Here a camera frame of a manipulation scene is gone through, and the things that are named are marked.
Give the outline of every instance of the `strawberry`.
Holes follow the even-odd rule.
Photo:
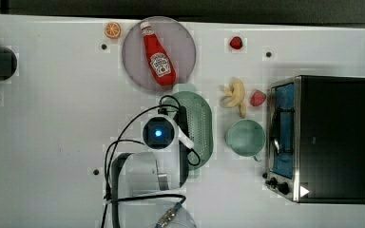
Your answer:
[[[265,101],[266,99],[266,95],[265,93],[257,90],[253,96],[251,96],[251,99],[250,99],[250,104],[252,106],[260,106],[262,105],[262,103]]]
[[[230,41],[230,47],[233,49],[241,49],[242,48],[242,40],[239,36],[233,37]]]

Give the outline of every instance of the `oven knob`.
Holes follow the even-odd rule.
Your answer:
[[[287,195],[289,193],[289,185],[287,184],[287,182],[280,183],[278,184],[278,190],[283,195]]]
[[[271,178],[270,180],[267,180],[265,183],[271,186],[272,188],[275,188],[278,184],[278,181],[275,178]]]

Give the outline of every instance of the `pink plate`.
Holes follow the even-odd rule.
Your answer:
[[[173,63],[177,73],[175,84],[186,83],[196,60],[195,43],[191,34],[171,18],[156,16],[147,20]],[[138,86],[151,91],[167,91],[172,88],[172,85],[158,85],[153,78],[146,60],[139,23],[125,37],[122,54],[125,70]]]

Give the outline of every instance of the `oven window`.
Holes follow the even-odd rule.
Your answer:
[[[282,85],[275,87],[274,90],[275,110],[271,132],[271,144],[274,148],[272,171],[291,179],[294,165],[295,85]]]

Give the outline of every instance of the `blue light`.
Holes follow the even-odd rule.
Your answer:
[[[163,134],[163,132],[162,132],[161,130],[156,130],[156,131],[155,131],[155,135],[156,135],[156,137],[161,137],[161,136],[162,136],[162,134]]]

